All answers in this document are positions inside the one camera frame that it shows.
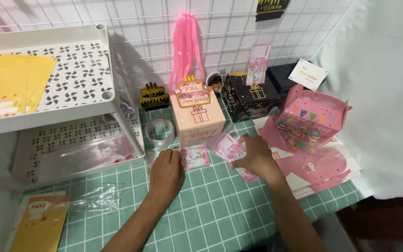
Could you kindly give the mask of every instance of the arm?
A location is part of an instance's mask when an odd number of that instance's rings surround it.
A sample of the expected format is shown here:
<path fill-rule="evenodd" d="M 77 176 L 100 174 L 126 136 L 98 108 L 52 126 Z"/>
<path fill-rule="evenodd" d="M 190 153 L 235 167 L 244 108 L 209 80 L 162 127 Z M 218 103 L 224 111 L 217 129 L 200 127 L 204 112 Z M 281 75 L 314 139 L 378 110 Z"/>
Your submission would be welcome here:
<path fill-rule="evenodd" d="M 239 140 L 243 141 L 247 147 L 247 156 L 233 161 L 230 166 L 243 167 L 260 176 L 267 184 L 279 235 L 285 249 L 291 252 L 325 252 L 326 249 L 315 229 L 293 196 L 282 171 L 273 160 L 267 142 L 261 136 L 251 138 L 247 134 Z"/>
<path fill-rule="evenodd" d="M 150 171 L 150 189 L 135 213 L 110 239 L 102 252 L 139 251 L 156 223 L 178 195 L 184 181 L 180 153 L 160 152 Z"/>

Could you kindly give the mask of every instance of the green checkered tablecloth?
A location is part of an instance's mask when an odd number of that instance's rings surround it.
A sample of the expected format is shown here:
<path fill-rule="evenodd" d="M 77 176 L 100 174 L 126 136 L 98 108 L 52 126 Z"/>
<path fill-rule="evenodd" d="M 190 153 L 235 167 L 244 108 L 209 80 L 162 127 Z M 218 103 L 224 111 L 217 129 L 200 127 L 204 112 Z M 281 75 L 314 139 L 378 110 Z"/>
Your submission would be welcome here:
<path fill-rule="evenodd" d="M 223 113 L 231 123 L 223 102 Z M 151 118 L 172 120 L 172 109 L 140 112 L 143 129 Z M 239 135 L 257 135 L 252 121 L 235 123 Z M 154 131 L 164 136 L 164 128 Z M 146 148 L 154 149 L 144 138 Z M 175 139 L 170 148 L 179 147 Z M 186 171 L 181 192 L 158 222 L 143 251 L 163 252 L 237 252 L 275 237 L 276 224 L 267 186 L 258 181 L 244 182 L 238 173 L 212 152 L 213 166 Z M 109 239 L 141 204 L 149 188 L 146 163 L 140 162 L 119 169 L 46 186 L 24 194 L 65 190 L 83 195 L 101 183 L 118 183 L 120 209 L 103 212 L 70 212 L 59 243 L 59 252 L 100 251 Z M 312 220 L 356 203 L 363 197 L 351 182 L 299 201 Z"/>

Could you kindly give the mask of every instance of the pink gift box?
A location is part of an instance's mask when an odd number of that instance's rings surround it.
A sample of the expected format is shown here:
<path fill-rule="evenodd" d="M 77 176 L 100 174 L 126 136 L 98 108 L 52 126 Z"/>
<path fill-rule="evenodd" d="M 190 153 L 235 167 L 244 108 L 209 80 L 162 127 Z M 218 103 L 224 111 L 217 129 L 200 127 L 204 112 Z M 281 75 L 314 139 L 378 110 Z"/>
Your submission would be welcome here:
<path fill-rule="evenodd" d="M 351 108 L 347 101 L 303 90 L 303 85 L 298 84 L 279 106 L 274 126 L 315 144 L 339 132 Z"/>
<path fill-rule="evenodd" d="M 203 143 L 221 133 L 225 116 L 211 87 L 210 103 L 181 108 L 176 93 L 171 93 L 171 104 L 180 147 Z"/>

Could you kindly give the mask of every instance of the shelf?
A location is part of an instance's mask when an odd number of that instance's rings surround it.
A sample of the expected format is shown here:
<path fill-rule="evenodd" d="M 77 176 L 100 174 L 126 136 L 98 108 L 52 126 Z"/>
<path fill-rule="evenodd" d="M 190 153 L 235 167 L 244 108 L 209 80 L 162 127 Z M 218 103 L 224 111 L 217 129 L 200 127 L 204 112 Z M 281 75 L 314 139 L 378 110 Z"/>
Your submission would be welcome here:
<path fill-rule="evenodd" d="M 0 54 L 54 56 L 58 61 L 37 112 L 0 118 L 0 133 L 119 110 L 113 49 L 103 25 L 0 33 Z"/>
<path fill-rule="evenodd" d="M 130 115 L 127 124 L 138 140 L 141 148 L 144 149 L 141 123 L 137 110 Z M 46 152 L 48 147 L 62 145 L 73 146 L 83 141 L 90 141 L 116 134 L 123 134 L 120 125 L 118 123 L 106 124 L 102 120 L 102 116 L 22 130 L 18 139 L 11 180 L 19 184 L 19 188 L 16 188 L 17 190 L 29 190 L 61 181 L 85 177 L 144 160 L 144 154 L 139 156 L 135 153 L 131 159 L 126 161 L 88 169 L 66 177 L 55 178 L 47 182 L 37 182 L 38 175 L 42 171 L 42 153 Z"/>

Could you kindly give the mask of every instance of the tape roll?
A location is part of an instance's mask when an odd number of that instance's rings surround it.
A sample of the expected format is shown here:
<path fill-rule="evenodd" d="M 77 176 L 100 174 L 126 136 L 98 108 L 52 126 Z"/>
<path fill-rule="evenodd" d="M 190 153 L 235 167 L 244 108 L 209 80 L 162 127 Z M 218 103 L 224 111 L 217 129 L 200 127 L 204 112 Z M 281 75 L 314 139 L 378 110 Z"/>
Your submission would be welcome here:
<path fill-rule="evenodd" d="M 159 126 L 168 127 L 169 129 L 171 129 L 171 135 L 169 135 L 168 137 L 166 137 L 163 140 L 152 139 L 150 137 L 150 133 L 152 132 L 152 130 L 154 128 L 159 127 Z M 171 143 L 173 142 L 173 140 L 175 139 L 175 129 L 174 129 L 173 123 L 164 117 L 158 117 L 158 118 L 155 118 L 152 121 L 148 122 L 146 124 L 145 131 L 146 131 L 146 136 L 147 136 L 147 139 L 149 140 L 149 143 L 151 143 L 156 148 L 164 148 L 164 147 L 170 146 Z"/>

